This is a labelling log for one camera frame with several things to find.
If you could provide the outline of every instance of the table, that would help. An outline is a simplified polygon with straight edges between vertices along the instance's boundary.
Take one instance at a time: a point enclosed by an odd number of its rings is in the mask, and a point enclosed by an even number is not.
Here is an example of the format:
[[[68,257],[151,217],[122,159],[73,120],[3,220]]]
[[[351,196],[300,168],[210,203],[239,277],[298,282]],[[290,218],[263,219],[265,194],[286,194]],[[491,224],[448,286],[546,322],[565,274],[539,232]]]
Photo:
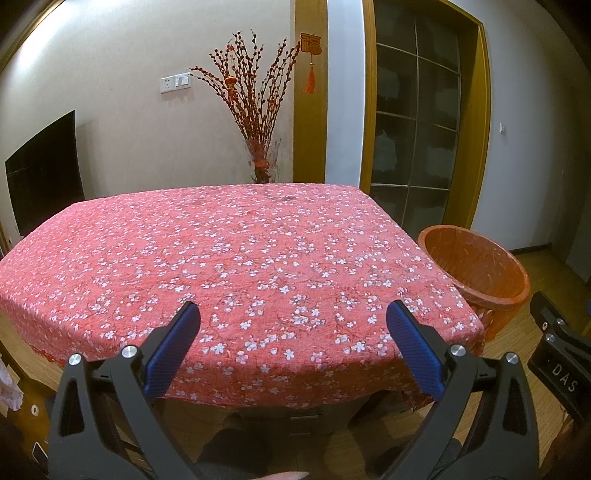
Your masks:
[[[168,395],[311,408],[416,391],[385,327],[402,299],[447,342],[484,328],[451,279],[359,189],[208,186],[71,205],[0,261],[0,310],[60,363],[140,344],[186,300],[202,329]]]

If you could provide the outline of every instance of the black pants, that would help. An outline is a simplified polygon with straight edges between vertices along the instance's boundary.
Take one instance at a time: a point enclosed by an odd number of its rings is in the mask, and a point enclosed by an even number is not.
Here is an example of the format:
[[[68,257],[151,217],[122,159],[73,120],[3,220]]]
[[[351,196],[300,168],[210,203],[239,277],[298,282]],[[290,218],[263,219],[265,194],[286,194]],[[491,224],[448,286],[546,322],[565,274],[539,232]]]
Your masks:
[[[255,434],[223,429],[205,444],[195,465],[207,480],[252,480],[267,475],[269,446]]]

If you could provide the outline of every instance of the glass door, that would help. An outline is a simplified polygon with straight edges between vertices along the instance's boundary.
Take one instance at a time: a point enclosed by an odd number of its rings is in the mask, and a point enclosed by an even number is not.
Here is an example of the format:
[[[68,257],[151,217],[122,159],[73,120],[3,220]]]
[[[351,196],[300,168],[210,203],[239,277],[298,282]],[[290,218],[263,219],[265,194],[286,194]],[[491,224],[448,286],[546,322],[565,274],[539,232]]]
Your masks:
[[[457,34],[375,0],[378,99],[370,196],[413,239],[441,223],[460,114]]]

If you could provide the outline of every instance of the orange plastic bin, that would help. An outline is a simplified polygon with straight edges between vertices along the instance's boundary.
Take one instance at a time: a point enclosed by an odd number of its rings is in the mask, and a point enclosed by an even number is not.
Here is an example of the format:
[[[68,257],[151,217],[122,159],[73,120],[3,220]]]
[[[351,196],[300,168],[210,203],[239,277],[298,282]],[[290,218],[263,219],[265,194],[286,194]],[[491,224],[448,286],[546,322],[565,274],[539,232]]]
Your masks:
[[[419,246],[453,279],[479,316],[486,341],[495,338],[530,297],[530,278],[500,245],[466,228],[434,225],[418,236]]]

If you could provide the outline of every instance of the wall outlet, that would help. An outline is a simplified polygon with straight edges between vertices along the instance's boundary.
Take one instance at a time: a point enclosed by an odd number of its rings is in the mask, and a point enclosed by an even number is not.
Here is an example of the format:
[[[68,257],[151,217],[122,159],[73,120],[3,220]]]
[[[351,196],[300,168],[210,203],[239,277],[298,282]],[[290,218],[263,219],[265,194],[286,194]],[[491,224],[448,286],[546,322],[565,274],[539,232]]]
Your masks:
[[[191,76],[188,73],[177,73],[170,77],[160,79],[160,93],[172,92],[191,88]]]
[[[174,90],[174,75],[160,79],[160,93],[172,92]]]

